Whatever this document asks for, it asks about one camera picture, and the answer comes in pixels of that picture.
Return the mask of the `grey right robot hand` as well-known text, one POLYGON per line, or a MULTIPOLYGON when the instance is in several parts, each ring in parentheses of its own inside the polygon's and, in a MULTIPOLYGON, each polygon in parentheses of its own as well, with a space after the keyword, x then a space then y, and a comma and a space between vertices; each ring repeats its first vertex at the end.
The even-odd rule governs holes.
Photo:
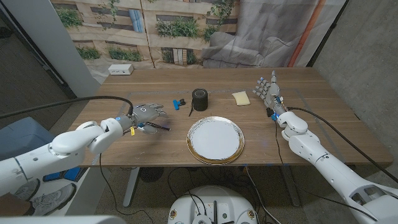
POLYGON ((263 100, 267 108, 268 117, 277 119, 281 114, 287 112, 287 108, 283 105, 283 99, 280 95, 275 70, 271 73, 270 81, 261 77, 260 80, 257 81, 257 86, 252 92, 263 100))

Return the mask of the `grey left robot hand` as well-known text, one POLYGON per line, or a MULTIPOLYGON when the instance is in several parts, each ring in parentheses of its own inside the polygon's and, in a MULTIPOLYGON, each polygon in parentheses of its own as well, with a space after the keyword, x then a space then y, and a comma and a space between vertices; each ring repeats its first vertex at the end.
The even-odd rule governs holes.
POLYGON ((135 106, 128 116, 132 120, 132 125, 145 134, 155 134, 158 129, 150 125, 158 117, 167 118, 168 115, 163 111, 164 106, 157 103, 146 103, 135 106))

